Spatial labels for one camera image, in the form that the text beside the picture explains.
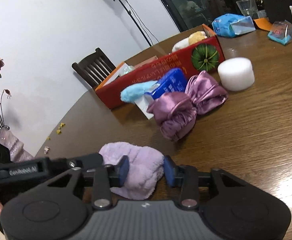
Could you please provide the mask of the blue wet wipes pack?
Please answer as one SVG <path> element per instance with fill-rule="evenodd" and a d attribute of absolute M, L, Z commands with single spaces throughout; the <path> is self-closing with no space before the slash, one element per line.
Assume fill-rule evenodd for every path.
<path fill-rule="evenodd" d="M 253 20 L 250 16 L 224 14 L 212 22 L 217 36 L 234 38 L 255 31 Z"/>

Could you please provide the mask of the blue tissue pack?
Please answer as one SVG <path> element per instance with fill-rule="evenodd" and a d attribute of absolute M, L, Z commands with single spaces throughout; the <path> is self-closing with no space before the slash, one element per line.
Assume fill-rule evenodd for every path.
<path fill-rule="evenodd" d="M 180 68 L 172 68 L 161 79 L 156 81 L 146 92 L 135 101 L 135 104 L 143 112 L 148 120 L 153 114 L 147 113 L 149 105 L 159 99 L 166 92 L 184 92 L 187 79 Z"/>

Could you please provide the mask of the clear plastic cup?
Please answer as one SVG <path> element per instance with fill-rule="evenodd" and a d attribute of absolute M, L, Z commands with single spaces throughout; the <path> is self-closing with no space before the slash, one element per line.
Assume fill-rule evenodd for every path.
<path fill-rule="evenodd" d="M 250 16 L 252 19 L 258 18 L 258 7 L 255 0 L 239 0 L 236 4 L 243 16 Z"/>

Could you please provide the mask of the teal snack packet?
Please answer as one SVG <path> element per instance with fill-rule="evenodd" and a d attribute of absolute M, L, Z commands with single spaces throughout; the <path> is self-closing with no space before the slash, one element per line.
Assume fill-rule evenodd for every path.
<path fill-rule="evenodd" d="M 287 20 L 275 21 L 268 33 L 268 38 L 282 45 L 292 42 L 292 23 Z"/>

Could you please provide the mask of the light blue fluffy plush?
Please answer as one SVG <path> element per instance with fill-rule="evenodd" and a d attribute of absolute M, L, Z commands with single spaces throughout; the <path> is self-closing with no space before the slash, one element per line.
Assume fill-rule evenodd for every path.
<path fill-rule="evenodd" d="M 126 87 L 121 91 L 121 101 L 125 103 L 134 103 L 156 82 L 157 80 L 151 80 L 142 83 L 135 83 Z"/>

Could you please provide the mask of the pink flowers in vase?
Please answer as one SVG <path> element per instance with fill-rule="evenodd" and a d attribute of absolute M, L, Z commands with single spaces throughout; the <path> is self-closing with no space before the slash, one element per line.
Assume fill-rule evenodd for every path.
<path fill-rule="evenodd" d="M 1 69 L 4 67 L 4 61 L 0 58 L 0 78 Z M 11 98 L 11 92 L 8 89 L 4 89 L 0 92 L 0 146 L 4 147 L 6 151 L 2 154 L 0 162 L 8 155 L 8 161 L 15 163 L 32 160 L 33 156 L 24 149 L 24 143 L 21 142 L 13 133 L 10 131 L 9 126 L 5 124 L 3 116 L 2 100 L 4 96 Z"/>

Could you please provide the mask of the lilac fluffy towel headband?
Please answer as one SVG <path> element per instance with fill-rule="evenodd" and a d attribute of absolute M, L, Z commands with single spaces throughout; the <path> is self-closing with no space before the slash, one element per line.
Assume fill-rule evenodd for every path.
<path fill-rule="evenodd" d="M 164 155 L 148 146 L 136 146 L 128 142 L 105 144 L 99 154 L 105 164 L 115 165 L 122 156 L 129 158 L 129 172 L 122 187 L 111 187 L 111 192 L 126 199 L 145 200 L 149 198 L 157 182 L 164 175 Z"/>

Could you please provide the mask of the dark wooden chair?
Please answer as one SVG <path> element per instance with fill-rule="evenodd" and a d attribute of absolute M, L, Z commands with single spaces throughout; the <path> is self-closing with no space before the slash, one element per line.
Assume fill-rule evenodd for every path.
<path fill-rule="evenodd" d="M 72 68 L 93 89 L 101 85 L 116 69 L 115 65 L 100 48 L 96 48 L 94 53 L 83 58 L 79 63 L 74 62 Z"/>

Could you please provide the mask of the orange paper envelope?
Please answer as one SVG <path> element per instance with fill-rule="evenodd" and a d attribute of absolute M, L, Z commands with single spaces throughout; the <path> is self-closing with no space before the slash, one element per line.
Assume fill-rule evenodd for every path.
<path fill-rule="evenodd" d="M 271 31 L 272 24 L 267 18 L 257 18 L 254 19 L 253 22 L 256 28 L 267 32 Z"/>

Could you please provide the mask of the yellow white plush toy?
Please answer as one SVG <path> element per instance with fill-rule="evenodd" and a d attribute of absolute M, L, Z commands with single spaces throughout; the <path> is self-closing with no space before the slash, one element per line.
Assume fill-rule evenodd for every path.
<path fill-rule="evenodd" d="M 204 39 L 208 38 L 206 33 L 204 31 L 197 31 L 195 33 L 192 33 L 189 37 L 182 39 L 181 41 L 177 42 L 173 48 L 172 53 L 175 51 L 178 51 L 180 49 L 186 48 L 192 44 L 195 44 L 199 41 L 202 41 Z"/>

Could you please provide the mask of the clear plastic bag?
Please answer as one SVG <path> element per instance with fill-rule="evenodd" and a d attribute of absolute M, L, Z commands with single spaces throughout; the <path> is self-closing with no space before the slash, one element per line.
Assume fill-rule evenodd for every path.
<path fill-rule="evenodd" d="M 128 73 L 130 73 L 130 72 L 132 72 L 132 71 L 134 71 L 135 70 L 135 67 L 134 66 L 130 66 L 130 65 L 127 65 L 126 63 L 125 64 L 123 64 L 123 66 L 121 67 L 121 69 L 120 69 L 120 76 L 123 76 L 123 75 L 126 75 L 126 74 L 128 74 Z"/>

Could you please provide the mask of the white foam cylinder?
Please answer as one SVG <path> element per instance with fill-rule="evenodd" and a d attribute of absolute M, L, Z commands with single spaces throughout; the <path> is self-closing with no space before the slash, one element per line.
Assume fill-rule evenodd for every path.
<path fill-rule="evenodd" d="M 217 68 L 222 86 L 238 92 L 252 86 L 255 82 L 252 62 L 245 57 L 235 57 L 223 61 Z"/>

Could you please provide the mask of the yellow crumbs on table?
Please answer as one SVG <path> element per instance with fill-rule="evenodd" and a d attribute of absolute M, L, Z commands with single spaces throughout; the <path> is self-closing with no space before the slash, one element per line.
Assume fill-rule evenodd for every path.
<path fill-rule="evenodd" d="M 61 122 L 60 125 L 58 126 L 57 130 L 56 130 L 56 133 L 59 135 L 61 134 L 61 130 L 62 128 L 65 126 L 66 124 Z M 47 155 L 48 152 L 49 152 L 50 148 L 48 146 L 45 146 L 44 147 L 44 154 Z"/>

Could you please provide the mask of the red cardboard box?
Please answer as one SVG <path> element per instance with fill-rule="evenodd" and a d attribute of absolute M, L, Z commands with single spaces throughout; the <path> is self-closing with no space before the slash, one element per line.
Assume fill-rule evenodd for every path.
<path fill-rule="evenodd" d="M 177 42 L 197 31 L 204 31 L 207 38 L 172 52 L 172 48 Z M 138 67 L 128 74 L 117 77 L 108 84 L 104 83 L 96 88 L 96 95 L 107 108 L 114 109 L 121 106 L 123 104 L 121 101 L 121 91 L 130 85 L 150 80 L 159 80 L 172 68 L 181 69 L 187 79 L 202 70 L 213 73 L 217 70 L 218 65 L 225 60 L 220 41 L 213 30 L 205 24 L 159 42 L 125 62 L 127 64 L 136 64 L 153 56 L 157 57 L 157 59 Z"/>

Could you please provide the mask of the purple satin scrunchie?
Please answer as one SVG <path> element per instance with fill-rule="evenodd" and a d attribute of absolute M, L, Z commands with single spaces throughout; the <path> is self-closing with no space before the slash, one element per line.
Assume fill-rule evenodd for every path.
<path fill-rule="evenodd" d="M 207 114 L 228 99 L 228 92 L 205 70 L 189 79 L 185 94 L 190 97 L 198 115 Z"/>
<path fill-rule="evenodd" d="M 184 92 L 166 92 L 150 103 L 147 113 L 153 114 L 166 139 L 178 141 L 194 127 L 197 109 Z"/>

